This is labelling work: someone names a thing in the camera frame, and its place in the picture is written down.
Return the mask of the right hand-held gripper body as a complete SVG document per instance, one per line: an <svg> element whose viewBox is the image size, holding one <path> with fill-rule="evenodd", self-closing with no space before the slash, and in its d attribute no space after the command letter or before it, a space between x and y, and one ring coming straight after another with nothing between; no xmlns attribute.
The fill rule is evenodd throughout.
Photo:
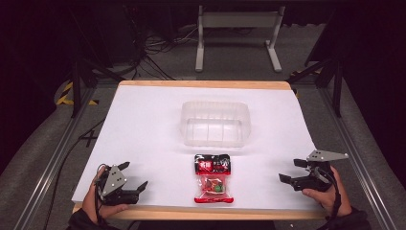
<svg viewBox="0 0 406 230"><path fill-rule="evenodd" d="M336 160L348 159L346 153L337 153L327 150L314 150L305 159L308 166L305 168L309 175L293 178L295 185L292 186L295 191L303 189L312 189L319 192L325 192L335 182L333 172L330 168L330 162Z"/></svg>

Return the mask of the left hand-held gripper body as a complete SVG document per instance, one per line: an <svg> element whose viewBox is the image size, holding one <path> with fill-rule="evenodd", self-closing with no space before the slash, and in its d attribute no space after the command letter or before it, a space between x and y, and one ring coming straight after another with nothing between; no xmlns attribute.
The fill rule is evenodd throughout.
<svg viewBox="0 0 406 230"><path fill-rule="evenodd" d="M136 190L123 189L127 179L118 166L104 167L104 172L96 182L98 198L103 205L136 204L139 194Z"/></svg>

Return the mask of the person's left hand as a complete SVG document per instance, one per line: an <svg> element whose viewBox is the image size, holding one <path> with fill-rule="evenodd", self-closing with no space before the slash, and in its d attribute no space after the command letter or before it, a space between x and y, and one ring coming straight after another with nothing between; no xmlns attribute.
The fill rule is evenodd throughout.
<svg viewBox="0 0 406 230"><path fill-rule="evenodd" d="M89 190L82 202L81 209L83 209L87 213L89 218L92 219L93 221L95 221L96 218L108 219L111 216L117 215L120 212L128 209L127 204L119 204L116 206L103 206L98 203L96 180L102 175L103 172L104 166L101 166L96 176L92 180L89 186Z"/></svg>

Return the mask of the person's right hand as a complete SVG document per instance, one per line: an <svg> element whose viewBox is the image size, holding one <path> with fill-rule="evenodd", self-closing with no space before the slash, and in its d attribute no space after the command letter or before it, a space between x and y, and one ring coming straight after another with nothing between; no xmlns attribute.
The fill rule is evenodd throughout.
<svg viewBox="0 0 406 230"><path fill-rule="evenodd" d="M337 216L342 217L351 213L352 208L350 205L350 199L346 192L346 189L343 185L340 174L334 167L330 167L333 171L334 178L336 180L337 189L334 186L330 187L325 192L319 192L312 189L303 189L302 194L304 196L310 197L318 202L327 213L332 216L334 211L334 201L336 199L336 193L339 193L341 196L341 205L338 208Z"/></svg>

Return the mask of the white table sheet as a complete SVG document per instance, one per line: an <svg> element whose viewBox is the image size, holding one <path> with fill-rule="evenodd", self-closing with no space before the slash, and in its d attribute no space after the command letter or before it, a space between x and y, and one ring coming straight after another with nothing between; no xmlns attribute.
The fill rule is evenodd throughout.
<svg viewBox="0 0 406 230"><path fill-rule="evenodd" d="M81 202L100 164L128 163L126 188L146 183L142 207L195 207L198 191L194 157L185 145L181 111L185 102L247 104L251 133L240 149L226 149L232 174L227 185L235 210L316 211L318 204L279 180L302 176L294 166L315 146L294 93L274 89L226 89L121 85L72 197Z"/></svg>

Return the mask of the red snack packet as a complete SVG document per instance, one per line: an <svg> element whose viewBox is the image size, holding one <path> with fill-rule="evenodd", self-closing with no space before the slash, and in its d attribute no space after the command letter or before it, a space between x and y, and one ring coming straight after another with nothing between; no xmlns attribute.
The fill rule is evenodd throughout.
<svg viewBox="0 0 406 230"><path fill-rule="evenodd" d="M231 158L228 154L197 154L194 157L194 171L199 192L195 203L233 203L228 191L228 176L231 174Z"/></svg>

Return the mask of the black metal stand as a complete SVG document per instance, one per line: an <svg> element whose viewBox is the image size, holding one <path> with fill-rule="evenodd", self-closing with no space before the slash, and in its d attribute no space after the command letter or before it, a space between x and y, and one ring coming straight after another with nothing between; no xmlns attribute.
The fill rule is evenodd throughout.
<svg viewBox="0 0 406 230"><path fill-rule="evenodd" d="M299 81L312 73L320 70L320 74L315 80L318 88L326 88L333 81L332 108L335 115L341 118L341 92L343 81L343 68L339 59L328 58L319 61L301 72L293 72L287 79L289 84Z"/></svg>
<svg viewBox="0 0 406 230"><path fill-rule="evenodd" d="M78 57L72 62L72 83L73 83L73 101L74 108L72 117L76 118L79 115L79 111L84 103L84 98L81 93L81 84L84 83L86 88L95 88L98 81L96 74L93 70L101 72L108 78L121 82L124 80L123 77L113 73L105 67L102 67L98 63L91 61L90 59Z"/></svg>

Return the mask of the clear plastic container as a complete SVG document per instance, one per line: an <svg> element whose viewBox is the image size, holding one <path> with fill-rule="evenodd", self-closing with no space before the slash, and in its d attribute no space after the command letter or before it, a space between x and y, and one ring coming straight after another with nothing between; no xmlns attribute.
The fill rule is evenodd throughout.
<svg viewBox="0 0 406 230"><path fill-rule="evenodd" d="M246 103L185 102L180 130L186 146L241 148L251 133L250 110Z"/></svg>

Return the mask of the yellow black hazard tape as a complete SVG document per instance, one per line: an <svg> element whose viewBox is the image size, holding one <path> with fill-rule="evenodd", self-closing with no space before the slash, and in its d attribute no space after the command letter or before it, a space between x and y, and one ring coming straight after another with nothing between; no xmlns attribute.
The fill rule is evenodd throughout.
<svg viewBox="0 0 406 230"><path fill-rule="evenodd" d="M70 91L73 89L73 83L71 81L67 82L64 86L59 98L56 100L56 104L69 104L73 105L74 101L68 98Z"/></svg>

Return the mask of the aluminium floor rail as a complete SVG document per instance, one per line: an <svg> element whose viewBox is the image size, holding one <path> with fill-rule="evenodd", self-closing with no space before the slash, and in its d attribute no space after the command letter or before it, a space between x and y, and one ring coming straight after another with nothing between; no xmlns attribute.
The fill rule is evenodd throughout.
<svg viewBox="0 0 406 230"><path fill-rule="evenodd" d="M29 229L29 225L32 223L35 213L37 212L41 202L47 194L48 189L50 188L54 177L57 174L57 171L60 169L63 158L67 155L66 148L68 142L70 141L79 123L79 120L84 113L86 106L91 100L94 92L95 88L86 88L83 90L82 96L79 98L79 101L81 102L79 111L73 118L68 121L66 128L64 129L62 136L56 145L56 149L51 155L44 172L39 177L34 191L23 212L21 213L17 223L14 225L13 230Z"/></svg>
<svg viewBox="0 0 406 230"><path fill-rule="evenodd" d="M329 96L325 88L320 89L319 94L323 99L323 102L326 105L338 132L340 133L341 139L343 140L348 151L350 163L357 175L361 187L363 188L363 191L372 207L372 210L380 226L383 230L398 230L386 205L384 204L380 193L375 186L375 182L371 178L365 164L362 161L356 145L350 137L350 133L344 121L336 115L336 112L332 105L332 98Z"/></svg>

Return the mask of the white metal desk frame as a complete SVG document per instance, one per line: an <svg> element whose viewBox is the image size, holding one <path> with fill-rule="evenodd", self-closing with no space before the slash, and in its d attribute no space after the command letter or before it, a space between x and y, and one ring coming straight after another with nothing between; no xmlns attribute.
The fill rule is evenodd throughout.
<svg viewBox="0 0 406 230"><path fill-rule="evenodd" d="M204 11L200 6L197 18L198 44L195 59L195 71L202 72L204 64L205 28L270 28L271 36L264 42L273 69L280 73L282 66L275 50L277 37L282 25L285 7L275 11Z"/></svg>

